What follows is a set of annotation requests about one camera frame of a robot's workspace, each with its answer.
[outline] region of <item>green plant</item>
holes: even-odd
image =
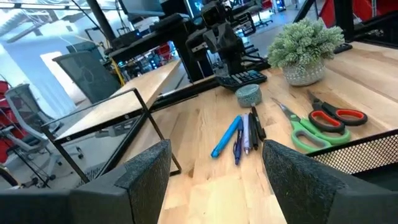
[[[326,29],[321,19],[287,24],[269,46],[268,62],[272,67],[296,66],[299,71],[320,58],[333,59],[333,50],[344,42],[341,28]]]

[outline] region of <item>potted plant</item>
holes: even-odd
[[[283,70],[287,82],[304,86],[325,75],[324,59],[333,59],[334,49],[344,42],[339,27],[326,29],[322,20],[287,24],[269,46],[268,62]]]

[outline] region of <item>white plant pot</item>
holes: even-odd
[[[309,65],[304,72],[295,66],[282,68],[286,81],[293,86],[311,85],[325,76],[325,65],[323,59]]]

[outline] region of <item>black mesh basket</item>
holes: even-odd
[[[398,129],[307,156],[347,174],[357,174],[398,163]]]

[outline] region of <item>green scissor handle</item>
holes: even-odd
[[[331,137],[323,134],[317,127],[315,127],[309,120],[307,119],[301,119],[300,121],[301,125],[304,126],[304,128],[307,128],[312,134],[314,134],[316,137],[321,138],[323,140],[326,140],[330,142],[332,145],[340,145],[349,142],[351,139],[351,133],[347,129],[344,130],[344,133],[341,136],[338,137]]]
[[[303,149],[307,152],[315,152],[320,149],[326,149],[331,146],[330,142],[312,134],[300,122],[292,120],[290,120],[290,122],[292,123],[293,126],[292,141],[297,148]],[[300,136],[305,136],[310,142],[314,143],[314,145],[318,147],[312,147],[305,144],[299,139]]]

